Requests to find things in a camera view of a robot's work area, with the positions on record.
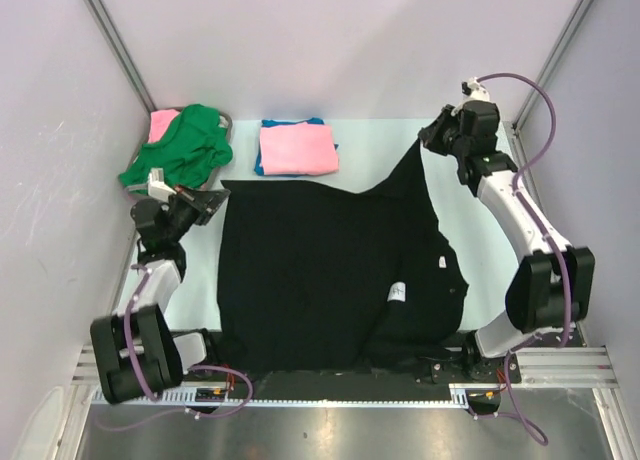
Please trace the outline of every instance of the clothing tag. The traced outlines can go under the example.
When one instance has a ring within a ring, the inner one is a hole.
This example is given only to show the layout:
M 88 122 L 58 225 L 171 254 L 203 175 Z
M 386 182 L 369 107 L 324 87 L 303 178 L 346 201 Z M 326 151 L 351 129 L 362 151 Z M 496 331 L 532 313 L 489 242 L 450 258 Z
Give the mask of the clothing tag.
M 404 282 L 396 282 L 393 285 L 391 285 L 391 290 L 389 290 L 389 296 L 387 297 L 387 302 L 390 302 L 392 300 L 396 300 L 398 302 L 404 302 L 406 289 L 407 287 L 404 284 Z

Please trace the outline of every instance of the white wall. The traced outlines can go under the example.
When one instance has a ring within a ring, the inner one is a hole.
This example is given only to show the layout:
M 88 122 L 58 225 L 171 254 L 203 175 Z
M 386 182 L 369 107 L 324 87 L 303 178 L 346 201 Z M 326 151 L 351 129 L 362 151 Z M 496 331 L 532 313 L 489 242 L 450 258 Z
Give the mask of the white wall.
M 577 0 L 105 0 L 158 106 L 424 118 L 460 81 L 536 77 Z M 505 119 L 526 90 L 498 82 Z
M 0 458 L 68 384 L 128 249 L 145 113 L 83 0 L 0 0 Z
M 548 89 L 558 136 L 534 179 L 547 214 L 596 256 L 589 340 L 606 344 L 640 432 L 640 0 L 596 0 Z M 529 156 L 548 134 L 538 105 Z

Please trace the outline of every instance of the green cloth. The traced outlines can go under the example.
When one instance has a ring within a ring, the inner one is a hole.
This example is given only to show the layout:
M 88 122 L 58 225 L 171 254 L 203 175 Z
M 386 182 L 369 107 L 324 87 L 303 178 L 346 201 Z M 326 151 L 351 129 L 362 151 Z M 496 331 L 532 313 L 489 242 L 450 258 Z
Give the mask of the green cloth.
M 231 161 L 233 153 L 215 108 L 189 105 L 174 118 L 156 143 L 145 143 L 133 165 L 118 178 L 125 185 L 147 183 L 152 168 L 164 170 L 170 187 L 199 188 L 212 170 Z

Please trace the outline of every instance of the blue cloth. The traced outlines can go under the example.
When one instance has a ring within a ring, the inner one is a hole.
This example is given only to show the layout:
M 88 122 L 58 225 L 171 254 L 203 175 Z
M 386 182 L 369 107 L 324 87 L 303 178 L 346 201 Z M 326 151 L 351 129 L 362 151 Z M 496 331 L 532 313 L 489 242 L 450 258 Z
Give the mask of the blue cloth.
M 324 125 L 324 120 L 317 117 L 311 117 L 309 120 L 302 120 L 300 122 L 280 122 L 278 120 L 263 120 L 263 128 L 277 127 L 278 125 L 296 125 L 298 123 L 310 123 L 312 125 Z M 264 169 L 262 168 L 262 152 L 260 151 L 260 142 L 258 142 L 258 156 L 256 157 L 256 166 L 253 169 L 261 177 L 264 177 Z M 279 175 L 280 177 L 300 177 L 300 175 Z

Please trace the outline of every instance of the pink cloth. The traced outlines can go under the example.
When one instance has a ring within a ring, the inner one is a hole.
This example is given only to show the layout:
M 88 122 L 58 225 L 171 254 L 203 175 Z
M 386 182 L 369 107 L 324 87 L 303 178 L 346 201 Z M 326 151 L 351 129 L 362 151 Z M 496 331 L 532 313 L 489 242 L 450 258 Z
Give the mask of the pink cloth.
M 323 175 L 340 165 L 329 125 L 280 125 L 260 129 L 265 175 Z
M 180 114 L 177 110 L 158 110 L 151 113 L 151 128 L 148 143 L 156 143 L 169 128 L 171 121 Z

